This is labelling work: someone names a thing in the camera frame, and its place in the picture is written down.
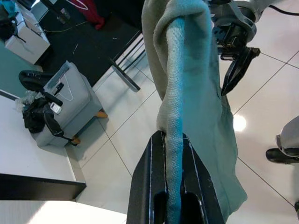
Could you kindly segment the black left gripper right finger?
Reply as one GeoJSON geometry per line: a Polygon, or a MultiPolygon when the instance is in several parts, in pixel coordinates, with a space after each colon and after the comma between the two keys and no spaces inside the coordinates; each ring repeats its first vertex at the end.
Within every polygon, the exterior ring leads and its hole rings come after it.
{"type": "Polygon", "coordinates": [[[210,174],[185,134],[183,146],[181,224],[225,224],[210,174]]]}

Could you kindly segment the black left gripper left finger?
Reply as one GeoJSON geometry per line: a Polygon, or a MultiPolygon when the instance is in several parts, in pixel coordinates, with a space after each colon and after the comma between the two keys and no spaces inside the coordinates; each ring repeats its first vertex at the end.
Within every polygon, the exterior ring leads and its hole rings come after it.
{"type": "Polygon", "coordinates": [[[127,224],[166,224],[165,134],[156,131],[133,172],[127,224]]]}

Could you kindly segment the grey-green sweatshirt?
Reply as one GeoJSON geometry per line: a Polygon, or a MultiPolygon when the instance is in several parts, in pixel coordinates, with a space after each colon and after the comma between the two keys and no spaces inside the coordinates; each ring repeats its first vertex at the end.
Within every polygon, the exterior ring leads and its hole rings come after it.
{"type": "Polygon", "coordinates": [[[179,224],[183,135],[207,168],[224,220],[247,200],[236,173],[233,115],[221,95],[219,57],[204,0],[145,0],[142,34],[162,101],[157,128],[166,134],[167,220],[179,224]]]}

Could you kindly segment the person in grey trousers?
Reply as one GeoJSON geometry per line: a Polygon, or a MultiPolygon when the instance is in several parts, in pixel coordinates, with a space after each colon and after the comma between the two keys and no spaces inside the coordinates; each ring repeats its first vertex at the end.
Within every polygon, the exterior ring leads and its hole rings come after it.
{"type": "Polygon", "coordinates": [[[265,156],[268,161],[280,164],[299,163],[299,116],[289,121],[276,135],[277,148],[270,148],[265,156]]]}

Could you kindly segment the black metal clothes rack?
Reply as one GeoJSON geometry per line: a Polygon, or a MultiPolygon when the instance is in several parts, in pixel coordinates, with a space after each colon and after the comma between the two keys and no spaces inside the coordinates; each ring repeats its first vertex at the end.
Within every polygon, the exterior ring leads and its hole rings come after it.
{"type": "Polygon", "coordinates": [[[143,54],[145,53],[145,49],[141,51],[133,61],[129,61],[129,64],[124,69],[121,67],[121,64],[125,59],[127,59],[128,56],[130,56],[132,52],[136,53],[137,50],[135,49],[142,43],[144,43],[143,35],[141,31],[137,31],[116,56],[123,56],[123,58],[118,63],[114,62],[115,64],[112,64],[115,72],[134,92],[138,92],[141,88],[126,74],[126,71],[143,56],[143,54]]]}

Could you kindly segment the grey fabric ottoman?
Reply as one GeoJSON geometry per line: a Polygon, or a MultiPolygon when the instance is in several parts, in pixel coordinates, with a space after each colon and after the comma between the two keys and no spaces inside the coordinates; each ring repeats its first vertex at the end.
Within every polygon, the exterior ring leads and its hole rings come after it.
{"type": "Polygon", "coordinates": [[[60,83],[64,86],[55,97],[63,104],[59,114],[54,113],[54,119],[62,128],[64,136],[71,139],[95,117],[102,105],[87,78],[74,63],[66,61],[44,86],[44,90],[54,95],[60,83]]]}

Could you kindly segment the white handheld device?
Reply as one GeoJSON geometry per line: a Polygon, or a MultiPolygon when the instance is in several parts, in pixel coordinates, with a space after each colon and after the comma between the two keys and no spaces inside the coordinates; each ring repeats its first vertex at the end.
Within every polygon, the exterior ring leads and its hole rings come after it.
{"type": "Polygon", "coordinates": [[[62,107],[59,106],[58,104],[52,102],[50,104],[50,109],[55,113],[55,114],[59,114],[62,111],[62,107]]]}

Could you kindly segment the white table black edge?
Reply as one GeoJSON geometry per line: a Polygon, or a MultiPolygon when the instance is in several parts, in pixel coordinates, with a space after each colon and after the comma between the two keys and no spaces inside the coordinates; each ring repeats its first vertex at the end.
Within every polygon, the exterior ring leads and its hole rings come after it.
{"type": "Polygon", "coordinates": [[[15,99],[0,89],[0,201],[74,201],[86,188],[80,168],[64,147],[37,146],[15,99]]]}

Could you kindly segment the red cloth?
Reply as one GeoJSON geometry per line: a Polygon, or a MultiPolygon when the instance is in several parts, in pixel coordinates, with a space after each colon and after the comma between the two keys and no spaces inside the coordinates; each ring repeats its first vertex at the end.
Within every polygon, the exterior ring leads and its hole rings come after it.
{"type": "Polygon", "coordinates": [[[105,18],[98,14],[94,0],[66,0],[73,5],[96,30],[105,25],[105,18]]]}

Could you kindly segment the clear plastic wrap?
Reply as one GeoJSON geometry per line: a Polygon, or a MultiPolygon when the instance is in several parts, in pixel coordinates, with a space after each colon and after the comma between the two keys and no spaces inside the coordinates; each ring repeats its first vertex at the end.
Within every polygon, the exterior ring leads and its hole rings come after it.
{"type": "Polygon", "coordinates": [[[23,108],[25,106],[30,105],[34,101],[36,95],[37,95],[37,92],[35,92],[35,91],[30,91],[30,90],[25,91],[24,97],[17,98],[15,100],[16,111],[22,112],[23,108]]]}

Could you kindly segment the white shelf unit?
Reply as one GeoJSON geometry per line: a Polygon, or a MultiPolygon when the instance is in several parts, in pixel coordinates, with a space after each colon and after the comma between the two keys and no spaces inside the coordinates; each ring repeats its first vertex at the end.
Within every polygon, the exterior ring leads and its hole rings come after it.
{"type": "Polygon", "coordinates": [[[31,64],[36,64],[49,48],[50,42],[35,16],[19,3],[15,3],[17,36],[5,41],[5,48],[31,64]]]}

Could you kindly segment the blue bag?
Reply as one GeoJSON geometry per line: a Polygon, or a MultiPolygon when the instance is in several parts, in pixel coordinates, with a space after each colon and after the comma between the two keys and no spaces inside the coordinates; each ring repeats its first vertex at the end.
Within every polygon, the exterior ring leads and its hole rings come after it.
{"type": "Polygon", "coordinates": [[[0,0],[0,4],[9,14],[16,12],[15,2],[13,0],[0,0]]]}

